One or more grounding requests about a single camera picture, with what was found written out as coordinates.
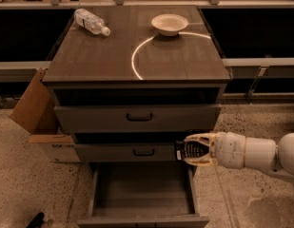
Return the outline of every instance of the dresser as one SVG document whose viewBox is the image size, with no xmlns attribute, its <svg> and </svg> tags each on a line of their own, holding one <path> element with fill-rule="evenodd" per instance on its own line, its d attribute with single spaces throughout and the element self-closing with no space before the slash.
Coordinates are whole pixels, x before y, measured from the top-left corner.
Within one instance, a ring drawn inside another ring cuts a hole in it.
<svg viewBox="0 0 294 228">
<path fill-rule="evenodd" d="M 109 37 L 75 22 L 43 84 L 61 130 L 94 178 L 80 227 L 205 227 L 190 166 L 174 143 L 214 128 L 230 80 L 195 6 L 98 6 Z M 159 14 L 188 21 L 177 36 Z"/>
</svg>

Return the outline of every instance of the terrazzo floor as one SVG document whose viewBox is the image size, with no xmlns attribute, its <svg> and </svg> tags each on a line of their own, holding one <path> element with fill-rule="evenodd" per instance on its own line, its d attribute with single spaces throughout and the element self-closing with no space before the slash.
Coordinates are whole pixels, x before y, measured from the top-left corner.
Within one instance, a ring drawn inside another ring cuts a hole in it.
<svg viewBox="0 0 294 228">
<path fill-rule="evenodd" d="M 27 227 L 44 212 L 43 227 L 74 228 L 86 219 L 92 177 L 81 163 L 54 163 L 0 109 L 0 228 Z M 294 132 L 294 104 L 223 104 L 215 131 L 277 142 Z M 294 184 L 255 170 L 199 168 L 194 177 L 206 228 L 294 228 Z"/>
</svg>

